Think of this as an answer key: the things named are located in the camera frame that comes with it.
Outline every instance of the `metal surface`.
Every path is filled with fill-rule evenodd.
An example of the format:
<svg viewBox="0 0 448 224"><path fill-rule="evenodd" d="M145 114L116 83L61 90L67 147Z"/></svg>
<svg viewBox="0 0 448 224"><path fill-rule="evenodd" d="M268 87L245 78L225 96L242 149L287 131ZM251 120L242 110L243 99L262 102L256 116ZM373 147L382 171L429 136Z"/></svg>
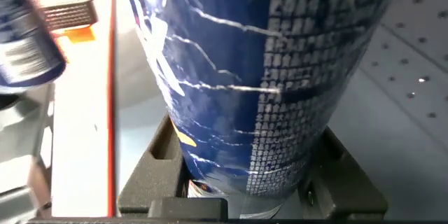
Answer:
<svg viewBox="0 0 448 224"><path fill-rule="evenodd" d="M448 121L444 115L448 93L443 94L444 91L448 92L445 85L447 77L440 67L448 61L448 56L445 56L448 54L448 45L445 45L448 20L439 18L439 14L443 16L440 12L448 9L447 4L445 0L423 0L418 4L414 0L393 0L384 17L384 25L397 34L402 33L402 37L388 35L384 28L379 28L329 124L386 197L389 208L385 219L448 220L448 153L443 143L447 138L437 133ZM129 177L155 131L154 125L165 113L165 104L151 73L145 73L145 78L136 77L149 69L137 36L131 30L128 29L128 35L119 35L120 43L125 44L119 58L122 61L127 61L128 57L135 58L127 62L134 68L129 67L128 74L122 73L120 80L132 85L124 87L121 84L119 95L127 96L128 104L138 104L130 101L135 94L128 95L128 90L134 88L139 94L138 100L146 102L134 106L132 110L119 111L122 125L118 151L121 153L118 157L120 181L126 181ZM425 43L415 39L420 34L424 34ZM389 58L383 57L384 51L392 49L393 52L388 53ZM423 49L427 55L421 55ZM434 55L434 59L438 57L439 63L434 64L435 60L428 55ZM403 65L401 60L405 58L409 64ZM376 62L377 68L373 67L373 62ZM430 80L420 83L419 79L424 76L429 76ZM412 92L416 94L410 99L408 95L412 96ZM441 127L430 129L433 123ZM300 215L297 203L298 198L290 199L277 215Z"/></svg>
<svg viewBox="0 0 448 224"><path fill-rule="evenodd" d="M0 108L0 223L25 221L51 201L52 84Z"/></svg>
<svg viewBox="0 0 448 224"><path fill-rule="evenodd" d="M166 109L135 32L129 1L116 2L115 175L118 195L153 138Z"/></svg>
<svg viewBox="0 0 448 224"><path fill-rule="evenodd" d="M446 8L393 0L329 124L386 196L386 219L448 219Z"/></svg>

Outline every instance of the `can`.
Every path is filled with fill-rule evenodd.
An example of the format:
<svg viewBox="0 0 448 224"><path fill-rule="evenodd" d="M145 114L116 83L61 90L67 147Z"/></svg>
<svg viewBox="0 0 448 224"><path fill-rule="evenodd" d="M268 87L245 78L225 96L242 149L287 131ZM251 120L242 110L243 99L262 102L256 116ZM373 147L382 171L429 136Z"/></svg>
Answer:
<svg viewBox="0 0 448 224"><path fill-rule="evenodd" d="M224 197L230 218L272 217L303 181L389 2L129 1L190 196Z"/></svg>
<svg viewBox="0 0 448 224"><path fill-rule="evenodd" d="M66 62L32 0L0 0L0 94L49 83Z"/></svg>

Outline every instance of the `can bottom rim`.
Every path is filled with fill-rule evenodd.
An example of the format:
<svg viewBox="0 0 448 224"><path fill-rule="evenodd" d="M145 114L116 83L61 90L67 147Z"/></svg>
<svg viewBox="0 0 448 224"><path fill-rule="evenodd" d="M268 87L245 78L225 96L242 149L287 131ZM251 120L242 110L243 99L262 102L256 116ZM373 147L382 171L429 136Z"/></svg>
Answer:
<svg viewBox="0 0 448 224"><path fill-rule="evenodd" d="M188 197L216 197L216 195L211 194L199 186L195 185L192 181L189 182L188 186ZM283 203L274 207L271 210L260 212L260 213L241 213L239 215L240 219L271 219L281 208Z"/></svg>

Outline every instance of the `gray surface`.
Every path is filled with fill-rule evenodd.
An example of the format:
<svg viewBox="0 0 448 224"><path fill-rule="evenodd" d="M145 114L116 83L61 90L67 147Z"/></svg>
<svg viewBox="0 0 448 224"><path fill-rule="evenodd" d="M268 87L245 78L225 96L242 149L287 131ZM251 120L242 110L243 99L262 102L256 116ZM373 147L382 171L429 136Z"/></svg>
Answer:
<svg viewBox="0 0 448 224"><path fill-rule="evenodd" d="M405 29L399 31L402 34L397 38L380 28L380 35L372 41L361 69L353 76L333 114L330 127L388 200L386 219L448 220L448 140L444 131L448 93L443 94L448 92L448 78L441 67L445 60L440 60L448 53L448 20L439 22L437 13L434 14L439 7L448 8L448 2L424 0L416 9L409 1L393 1L384 22L387 27L405 22ZM420 33L428 39L424 45L415 40ZM165 109L137 36L129 31L119 34L119 39L121 188ZM379 52L374 48L384 42L393 50ZM404 57L412 64L402 68L396 63ZM379 62L377 69L371 67L372 60ZM424 75L430 75L434 81L421 85L418 78ZM388 81L390 76L395 81ZM406 98L408 90L416 92L418 99ZM428 118L431 112L436 112L437 118ZM277 217L300 215L296 196L289 199Z"/></svg>
<svg viewBox="0 0 448 224"><path fill-rule="evenodd" d="M166 113L162 95L134 29L127 0L117 0L117 195Z"/></svg>

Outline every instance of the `blurry can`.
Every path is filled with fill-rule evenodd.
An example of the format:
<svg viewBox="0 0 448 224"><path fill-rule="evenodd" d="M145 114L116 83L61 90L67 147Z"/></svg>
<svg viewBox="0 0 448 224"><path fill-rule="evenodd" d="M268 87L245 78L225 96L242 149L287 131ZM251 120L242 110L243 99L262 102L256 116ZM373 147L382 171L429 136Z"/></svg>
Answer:
<svg viewBox="0 0 448 224"><path fill-rule="evenodd" d="M190 196L270 218L304 178L389 0L130 2Z"/></svg>
<svg viewBox="0 0 448 224"><path fill-rule="evenodd" d="M0 94L49 83L65 66L32 0L0 0Z"/></svg>

